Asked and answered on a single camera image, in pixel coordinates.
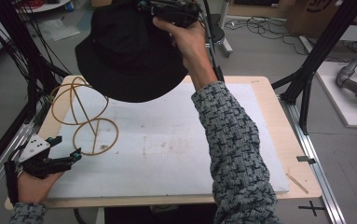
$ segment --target concrete floor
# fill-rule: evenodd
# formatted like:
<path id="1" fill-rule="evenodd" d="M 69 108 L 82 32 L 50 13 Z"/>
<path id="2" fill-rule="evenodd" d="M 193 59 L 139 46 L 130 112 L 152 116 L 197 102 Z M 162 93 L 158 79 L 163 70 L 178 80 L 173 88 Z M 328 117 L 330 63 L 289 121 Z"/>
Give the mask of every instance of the concrete floor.
<path id="1" fill-rule="evenodd" d="M 217 4 L 213 5 L 213 11 L 217 11 L 218 7 Z M 48 42 L 64 65 L 73 74 L 79 74 L 74 48 L 89 34 L 89 3 L 78 4 L 74 12 L 58 8 L 39 13 L 36 17 L 40 21 L 64 17 L 65 25 L 79 28 L 80 35 Z M 280 39 L 266 39 L 246 28 L 226 30 L 226 37 L 234 49 L 233 54 L 226 58 L 222 51 L 217 51 L 217 59 L 225 76 L 265 76 L 272 83 L 295 72 L 306 60 L 305 55 L 297 54 L 292 46 L 284 44 Z M 298 40 L 289 41 L 295 42 L 298 49 L 303 49 Z M 345 60 L 356 55 L 341 45 L 336 46 L 332 54 Z M 276 93 L 282 93 L 284 89 L 285 87 L 279 88 Z M 26 100 L 24 79 L 7 54 L 3 50 L 0 51 L 0 137 L 19 114 Z M 313 80 L 308 130 L 346 222 L 357 224 L 357 129 L 344 126 L 317 78 Z M 2 179 L 0 223 L 7 222 L 9 217 L 9 211 L 4 208 L 6 198 L 5 180 Z M 325 212 L 320 212 L 317 217 L 309 212 L 306 216 L 311 218 L 303 218 L 305 216 L 298 215 L 300 213 L 287 203 L 280 203 L 277 210 L 286 223 L 329 222 Z M 86 223 L 95 222 L 97 208 L 82 208 L 79 212 Z M 48 211 L 46 223 L 76 223 L 76 219 L 72 209 L 54 209 Z"/>

